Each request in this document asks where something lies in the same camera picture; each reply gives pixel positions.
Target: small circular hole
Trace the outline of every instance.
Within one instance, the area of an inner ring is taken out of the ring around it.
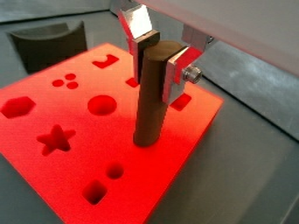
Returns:
[[[95,96],[88,101],[88,112],[95,116],[105,116],[115,112],[117,103],[108,95]]]
[[[72,81],[72,82],[68,83],[68,85],[67,85],[68,89],[75,89],[75,88],[77,88],[77,86],[79,86],[79,83],[77,83],[76,81]]]
[[[57,88],[57,87],[63,86],[64,81],[63,80],[55,80],[51,84]]]
[[[68,73],[64,76],[65,80],[72,81],[76,79],[76,74],[75,73]]]
[[[107,167],[107,176],[111,179],[121,178],[123,174],[124,174],[124,168],[121,164],[113,163]]]

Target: red foam block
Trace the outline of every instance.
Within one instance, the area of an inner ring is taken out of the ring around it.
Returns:
[[[131,55],[104,44],[0,90],[0,151],[65,223],[145,222],[220,108],[187,84],[139,148],[132,76]]]

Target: gray table surface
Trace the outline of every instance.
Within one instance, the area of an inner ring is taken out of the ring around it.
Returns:
[[[27,76],[7,32],[59,22],[85,23],[88,48],[127,49],[109,12],[0,25],[0,88]],[[155,20],[163,39],[179,40],[182,27]],[[148,223],[283,223],[299,195],[299,144],[207,80],[202,87],[224,105]],[[5,159],[0,157],[0,223],[61,223]]]
[[[0,0],[0,24],[91,11],[107,11],[109,2],[109,0]]]

